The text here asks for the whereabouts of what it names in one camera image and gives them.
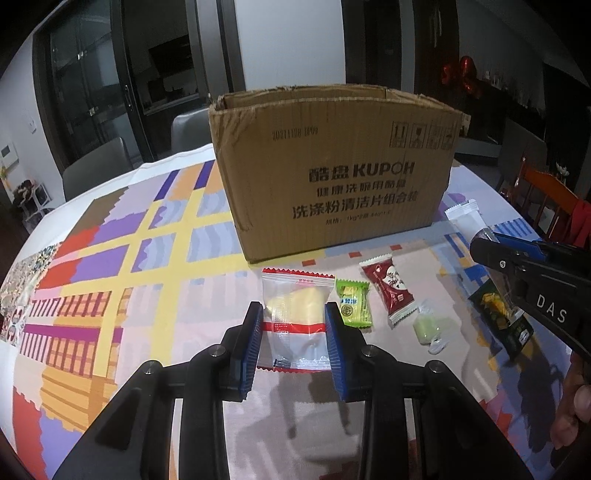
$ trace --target hand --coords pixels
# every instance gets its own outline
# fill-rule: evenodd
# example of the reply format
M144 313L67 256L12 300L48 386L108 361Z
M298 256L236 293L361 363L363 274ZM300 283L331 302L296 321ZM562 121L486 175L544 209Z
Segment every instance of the hand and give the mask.
M584 423L591 420L591 385L585 385L583 360L573 352L564 379L562 398L550 427L550 439L556 449L575 441L579 433L579 420Z

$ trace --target door handle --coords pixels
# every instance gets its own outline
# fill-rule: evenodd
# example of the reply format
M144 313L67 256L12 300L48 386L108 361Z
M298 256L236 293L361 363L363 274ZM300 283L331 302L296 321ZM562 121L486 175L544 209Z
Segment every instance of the door handle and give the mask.
M129 109L133 112L134 111L134 106L131 103L131 94L129 92L129 86L125 85L123 87L124 91L125 91L125 102L127 103L127 106L129 107Z

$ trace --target shipping symbol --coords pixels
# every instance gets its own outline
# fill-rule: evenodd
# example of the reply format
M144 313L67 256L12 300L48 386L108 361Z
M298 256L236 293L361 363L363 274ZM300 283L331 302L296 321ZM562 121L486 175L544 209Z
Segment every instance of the shipping symbol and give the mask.
M443 140L441 142L442 150L451 150L453 147L454 133L456 131L456 124L454 123L450 127L443 128Z
M443 127L441 125L431 124L431 127L429 128L429 135L427 136L426 147L431 150L438 149L442 132L443 132Z
M410 134L410 148L422 148L425 142L425 132L427 130L426 124L413 124L413 129Z
M408 123L392 122L392 133L390 135L390 148L406 147L406 136L408 132Z

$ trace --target patterned tablecloth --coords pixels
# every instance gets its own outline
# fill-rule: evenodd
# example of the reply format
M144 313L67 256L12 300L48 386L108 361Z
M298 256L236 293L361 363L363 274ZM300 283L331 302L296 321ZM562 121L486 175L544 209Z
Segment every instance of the patterned tablecloth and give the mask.
M486 274L443 211L470 198L494 230L536 237L489 186L455 166L432 226L265 265L362 279L360 260L393 253L415 298L429 299L457 324L438 358L481 402L534 476L545 479L552 473L549 430L569 363L566 348L533 320L533 340L510 363L468 303ZM33 475L53 476L142 362L188 361L241 323L249 302L261 299L259 271L241 253L214 161L95 200L31 296L24 330L11 338L15 346L6 347L18 355L12 416L0 412L0 426L14 432L7 437ZM404 362L424 365L433 358L415 337L415 315L391 327L374 289L369 303L374 326L364 331L368 343ZM171 479L177 477L179 414L177 408ZM330 372L259 370L248 400L225 404L224 416L235 479L341 479L359 454L363 405L338 403Z

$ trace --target red cloth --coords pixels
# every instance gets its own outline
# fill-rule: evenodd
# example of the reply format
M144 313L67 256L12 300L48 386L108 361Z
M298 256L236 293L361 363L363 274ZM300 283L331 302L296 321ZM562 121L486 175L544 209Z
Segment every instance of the red cloth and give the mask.
M591 204L585 200L579 200L574 207L570 222L570 232L566 243L575 247L585 248L585 242L591 234Z

